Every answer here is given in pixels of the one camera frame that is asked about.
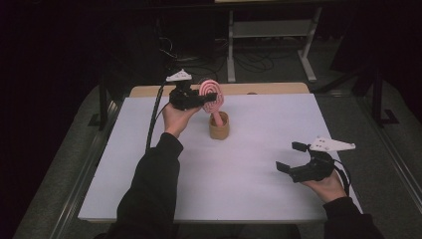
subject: black jacket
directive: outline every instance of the black jacket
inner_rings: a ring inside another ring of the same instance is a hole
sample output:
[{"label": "black jacket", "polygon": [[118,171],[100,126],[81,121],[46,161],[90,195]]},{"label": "black jacket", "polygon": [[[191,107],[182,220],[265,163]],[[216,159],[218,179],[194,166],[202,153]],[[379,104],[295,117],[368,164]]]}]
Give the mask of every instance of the black jacket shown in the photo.
[{"label": "black jacket", "polygon": [[[157,146],[137,165],[130,189],[117,209],[117,220],[106,238],[169,239],[177,197],[177,179],[183,150],[179,140],[163,133]],[[383,238],[368,214],[361,214],[350,197],[323,206],[328,220],[324,238]]]}]

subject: white tabletop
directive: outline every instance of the white tabletop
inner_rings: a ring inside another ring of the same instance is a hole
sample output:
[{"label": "white tabletop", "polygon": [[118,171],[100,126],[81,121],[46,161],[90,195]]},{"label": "white tabletop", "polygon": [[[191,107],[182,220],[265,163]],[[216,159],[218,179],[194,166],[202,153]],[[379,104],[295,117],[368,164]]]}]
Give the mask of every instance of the white tabletop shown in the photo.
[{"label": "white tabletop", "polygon": [[[117,206],[127,192],[135,167],[144,154],[155,98],[124,101],[79,218],[115,221]],[[161,106],[168,98],[161,100]],[[306,152],[292,141],[312,143],[330,138],[312,94],[226,96],[221,111],[230,118],[230,135],[212,139],[201,111],[190,120],[179,140],[176,222],[301,223],[325,220],[320,199],[307,187],[276,169],[276,161],[300,166]],[[151,145],[163,132],[162,117]],[[336,152],[330,153],[339,159]],[[350,196],[360,208],[353,189]]]}]

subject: lollipop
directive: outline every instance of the lollipop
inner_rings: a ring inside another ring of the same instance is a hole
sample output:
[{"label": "lollipop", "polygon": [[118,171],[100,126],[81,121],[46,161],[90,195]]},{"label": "lollipop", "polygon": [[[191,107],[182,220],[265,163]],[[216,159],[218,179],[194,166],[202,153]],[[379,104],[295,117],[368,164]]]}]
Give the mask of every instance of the lollipop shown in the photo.
[{"label": "lollipop", "polygon": [[218,83],[211,79],[203,82],[201,84],[201,87],[199,88],[200,96],[206,96],[207,94],[210,94],[210,93],[217,93],[217,100],[214,102],[205,103],[202,109],[206,113],[212,114],[217,126],[223,126],[224,123],[219,114],[219,110],[220,110],[220,107],[224,103],[224,97]]}]

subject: wooden holder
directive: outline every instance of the wooden holder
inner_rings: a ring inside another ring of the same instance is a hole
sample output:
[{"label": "wooden holder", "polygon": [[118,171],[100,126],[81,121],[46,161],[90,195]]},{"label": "wooden holder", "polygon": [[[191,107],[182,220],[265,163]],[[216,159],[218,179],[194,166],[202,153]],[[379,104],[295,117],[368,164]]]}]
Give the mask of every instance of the wooden holder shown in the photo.
[{"label": "wooden holder", "polygon": [[229,124],[229,116],[225,112],[219,112],[218,113],[221,117],[221,120],[223,120],[223,126],[217,126],[214,120],[214,117],[210,116],[209,121],[209,128],[210,128],[210,136],[214,139],[220,139],[223,140],[227,136],[229,136],[230,131],[230,124]]}]

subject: wire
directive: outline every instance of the wire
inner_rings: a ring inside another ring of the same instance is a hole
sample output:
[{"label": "wire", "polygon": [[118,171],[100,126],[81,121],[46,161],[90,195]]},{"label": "wire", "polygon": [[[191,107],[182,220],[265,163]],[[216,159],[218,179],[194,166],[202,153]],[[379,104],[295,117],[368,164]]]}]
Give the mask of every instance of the wire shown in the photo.
[{"label": "wire", "polygon": [[164,110],[164,108],[165,108],[165,107],[167,107],[167,105],[168,105],[168,104],[170,104],[170,102],[166,103],[166,104],[164,105],[164,107],[162,107],[162,108],[161,108],[161,110],[159,111],[159,113],[158,113],[157,117],[155,118],[155,121],[157,121],[157,120],[158,120],[159,115],[161,115],[162,111]]},{"label": "wire", "polygon": [[[278,43],[274,44],[274,47],[276,49],[279,48]],[[296,53],[296,51],[290,51],[286,55],[273,57],[272,56],[274,54],[273,52],[269,52],[269,53],[266,53],[264,55],[256,53],[255,50],[260,50],[260,45],[255,42],[253,47],[254,46],[255,46],[255,49],[253,49],[253,50],[246,49],[245,43],[243,43],[241,45],[241,48],[246,53],[242,53],[241,56],[244,59],[242,59],[241,57],[238,57],[238,56],[233,57],[234,60],[236,61],[236,63],[241,68],[243,68],[244,70],[246,70],[248,72],[252,72],[252,73],[263,73],[263,72],[269,71],[269,70],[271,70],[275,67],[273,60],[288,58],[288,57],[291,57],[292,55],[294,55]]]},{"label": "wire", "polygon": [[166,52],[166,51],[164,51],[164,50],[162,50],[162,49],[159,49],[159,51],[160,52],[163,52],[163,53],[165,53],[166,55],[168,55],[168,56],[170,56],[170,57],[172,57],[172,58],[175,58],[175,59],[177,59],[177,54],[171,54],[171,53],[169,53],[169,52]]},{"label": "wire", "polygon": [[188,58],[177,59],[176,62],[184,63],[184,62],[196,61],[200,59],[201,59],[200,57],[188,57]]},{"label": "wire", "polygon": [[159,37],[159,39],[163,39],[163,40],[167,40],[167,42],[170,44],[170,52],[173,50],[173,43],[171,42],[170,39],[166,38],[166,37]]},{"label": "wire", "polygon": [[[221,58],[221,57],[225,57],[227,55],[220,55],[220,56],[216,56],[217,59]],[[206,75],[210,75],[210,74],[214,74],[215,76],[215,81],[219,82],[219,78],[218,78],[218,72],[220,72],[220,70],[225,66],[225,61],[221,61],[221,63],[219,64],[219,66],[217,67],[217,69],[211,69],[211,65],[212,60],[208,59],[208,58],[201,58],[206,60],[205,63],[198,63],[196,65],[184,65],[184,64],[178,64],[177,66],[179,68],[183,68],[185,69],[185,71],[191,75],[196,75],[196,76],[206,76]],[[208,72],[206,73],[197,73],[197,72],[193,72],[192,70],[195,69],[202,69],[202,70],[206,70]]]},{"label": "wire", "polygon": [[165,83],[166,81],[164,80],[164,82],[162,83],[161,87],[158,90],[157,97],[155,99],[154,109],[152,111],[152,116],[151,116],[151,122],[149,123],[148,137],[146,138],[145,153],[147,153],[149,149],[151,148],[152,133],[154,131],[154,127],[155,127],[155,123],[157,119],[157,110],[159,107],[159,102],[161,101],[161,96],[164,90]]},{"label": "wire", "polygon": [[344,184],[344,191],[345,193],[349,194],[349,187],[351,185],[351,178],[350,178],[350,172],[347,170],[347,167],[345,167],[345,165],[340,162],[337,159],[334,159],[334,161],[338,162],[339,164],[341,164],[344,168],[344,171],[339,169],[337,166],[334,166],[335,170],[338,172],[338,174],[340,174],[341,180],[343,181]]}]

